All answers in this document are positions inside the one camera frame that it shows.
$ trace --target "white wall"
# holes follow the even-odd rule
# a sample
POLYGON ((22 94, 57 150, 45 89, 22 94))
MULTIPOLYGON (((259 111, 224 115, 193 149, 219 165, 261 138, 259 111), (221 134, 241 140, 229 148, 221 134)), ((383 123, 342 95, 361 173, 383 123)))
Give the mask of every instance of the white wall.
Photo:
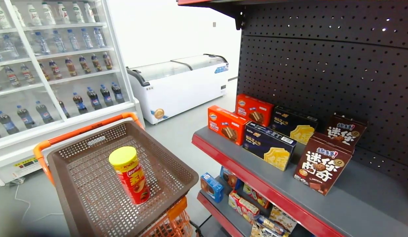
POLYGON ((109 7, 126 66, 217 54, 228 60, 231 77, 237 76, 241 32, 234 19, 213 9, 177 6, 175 0, 110 0, 109 7))

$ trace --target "glass door refrigerator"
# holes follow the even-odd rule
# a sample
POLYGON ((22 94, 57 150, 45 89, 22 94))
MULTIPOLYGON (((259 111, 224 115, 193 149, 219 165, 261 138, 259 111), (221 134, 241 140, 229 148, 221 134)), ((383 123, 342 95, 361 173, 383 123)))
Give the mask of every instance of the glass door refrigerator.
POLYGON ((33 148, 135 112, 106 0, 0 0, 0 185, 40 168, 33 148))

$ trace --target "potato chip can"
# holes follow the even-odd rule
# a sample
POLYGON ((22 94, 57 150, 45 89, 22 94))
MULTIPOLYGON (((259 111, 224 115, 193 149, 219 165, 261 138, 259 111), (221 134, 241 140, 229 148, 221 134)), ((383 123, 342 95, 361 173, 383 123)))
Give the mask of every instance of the potato chip can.
POLYGON ((131 146, 120 147, 109 155, 109 162, 118 174, 131 202, 134 205, 146 202, 150 197, 150 190, 139 163, 136 149, 131 146))

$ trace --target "yellow lid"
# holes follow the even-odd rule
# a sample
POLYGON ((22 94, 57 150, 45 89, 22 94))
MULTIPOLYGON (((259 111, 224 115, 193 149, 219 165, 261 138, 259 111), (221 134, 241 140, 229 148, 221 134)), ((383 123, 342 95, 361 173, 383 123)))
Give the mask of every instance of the yellow lid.
POLYGON ((109 155, 109 162, 114 166, 127 165, 136 157, 136 149, 131 146, 123 146, 114 150, 109 155))

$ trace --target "brown cookie box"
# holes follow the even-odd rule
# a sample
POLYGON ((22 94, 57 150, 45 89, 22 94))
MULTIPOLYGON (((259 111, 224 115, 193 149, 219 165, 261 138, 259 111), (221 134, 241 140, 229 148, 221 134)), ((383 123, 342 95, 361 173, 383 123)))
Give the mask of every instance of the brown cookie box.
POLYGON ((342 144, 355 146, 367 126, 367 120, 342 112, 335 112, 328 121, 324 134, 330 138, 335 138, 342 144))
POLYGON ((315 132, 309 139, 294 178, 327 195, 353 155, 354 147, 315 132))

